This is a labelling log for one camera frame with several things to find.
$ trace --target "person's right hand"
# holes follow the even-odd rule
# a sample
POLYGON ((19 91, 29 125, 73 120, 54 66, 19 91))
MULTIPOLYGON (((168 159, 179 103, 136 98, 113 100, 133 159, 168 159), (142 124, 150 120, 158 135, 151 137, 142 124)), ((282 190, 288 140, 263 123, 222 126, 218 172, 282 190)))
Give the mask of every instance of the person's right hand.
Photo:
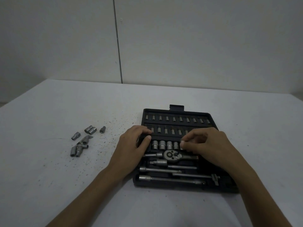
POLYGON ((184 150, 200 154, 226 171, 247 164, 226 134, 214 127, 193 129, 181 140, 180 147, 184 150))

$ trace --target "white tabletop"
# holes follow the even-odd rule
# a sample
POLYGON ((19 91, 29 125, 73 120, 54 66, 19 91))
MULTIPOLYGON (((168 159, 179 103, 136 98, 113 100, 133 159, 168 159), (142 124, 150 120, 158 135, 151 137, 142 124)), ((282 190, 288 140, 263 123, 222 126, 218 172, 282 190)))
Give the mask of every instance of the white tabletop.
MULTIPOLYGON (((107 166, 144 108, 208 112, 293 226, 303 219, 303 102, 289 94, 46 80, 0 108, 0 225, 44 226, 107 166), (71 136, 98 130, 80 158, 71 136)), ((251 226, 240 195, 121 184, 93 226, 251 226)))

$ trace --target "wall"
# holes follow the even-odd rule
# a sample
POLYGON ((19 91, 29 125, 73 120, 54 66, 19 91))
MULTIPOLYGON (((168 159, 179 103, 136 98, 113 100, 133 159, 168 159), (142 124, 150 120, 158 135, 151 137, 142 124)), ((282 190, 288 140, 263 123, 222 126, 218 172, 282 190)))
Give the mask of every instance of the wall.
POLYGON ((113 0, 1 0, 0 102, 42 80, 120 83, 113 0))
POLYGON ((303 0, 115 0, 123 83, 303 90, 303 0))

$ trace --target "person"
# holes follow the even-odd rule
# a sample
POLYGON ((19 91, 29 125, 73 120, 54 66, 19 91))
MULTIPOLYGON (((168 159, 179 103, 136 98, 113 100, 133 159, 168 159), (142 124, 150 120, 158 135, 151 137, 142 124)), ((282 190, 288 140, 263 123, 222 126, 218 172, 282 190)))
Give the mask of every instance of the person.
MULTIPOLYGON (((47 227, 87 226, 108 193, 138 165, 151 140, 151 130, 133 126, 121 135, 108 166, 47 227), (138 137, 147 134, 140 146, 138 137)), ((186 151, 203 156, 227 171, 236 182, 254 227, 291 227, 256 172, 215 128, 193 129, 181 139, 186 151)))

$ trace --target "hand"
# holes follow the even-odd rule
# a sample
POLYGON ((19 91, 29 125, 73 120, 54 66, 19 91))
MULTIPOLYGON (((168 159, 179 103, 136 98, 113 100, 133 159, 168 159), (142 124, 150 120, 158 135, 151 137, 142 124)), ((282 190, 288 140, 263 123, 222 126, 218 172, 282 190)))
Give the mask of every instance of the hand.
POLYGON ((230 143, 226 134, 214 127, 193 129, 181 140, 180 146, 184 150, 200 154, 227 172, 237 166, 248 164, 230 143))
POLYGON ((120 136, 116 150, 107 166, 119 180, 134 170, 151 141, 152 137, 148 135, 137 148, 137 140, 142 133, 151 134, 152 131, 146 126, 132 126, 120 136))

